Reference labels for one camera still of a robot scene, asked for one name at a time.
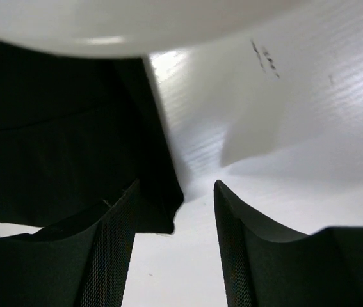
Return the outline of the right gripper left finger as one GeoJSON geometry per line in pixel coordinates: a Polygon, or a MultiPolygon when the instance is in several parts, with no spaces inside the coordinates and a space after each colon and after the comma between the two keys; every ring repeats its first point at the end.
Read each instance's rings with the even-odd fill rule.
{"type": "Polygon", "coordinates": [[[0,237],[0,306],[120,306],[140,188],[34,234],[0,237]]]}

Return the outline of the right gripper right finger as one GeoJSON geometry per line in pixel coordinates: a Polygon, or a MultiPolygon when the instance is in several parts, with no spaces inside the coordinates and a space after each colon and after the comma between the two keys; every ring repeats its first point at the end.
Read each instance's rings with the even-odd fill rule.
{"type": "Polygon", "coordinates": [[[214,213],[229,306],[363,306],[363,227],[307,235],[222,181],[214,184],[214,213]]]}

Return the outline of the black skirt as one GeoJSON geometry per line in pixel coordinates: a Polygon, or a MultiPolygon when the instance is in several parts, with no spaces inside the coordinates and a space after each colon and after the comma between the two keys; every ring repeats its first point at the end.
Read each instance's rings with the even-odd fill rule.
{"type": "Polygon", "coordinates": [[[184,197],[143,60],[0,42],[0,222],[45,227],[133,182],[138,231],[172,233],[184,197]]]}

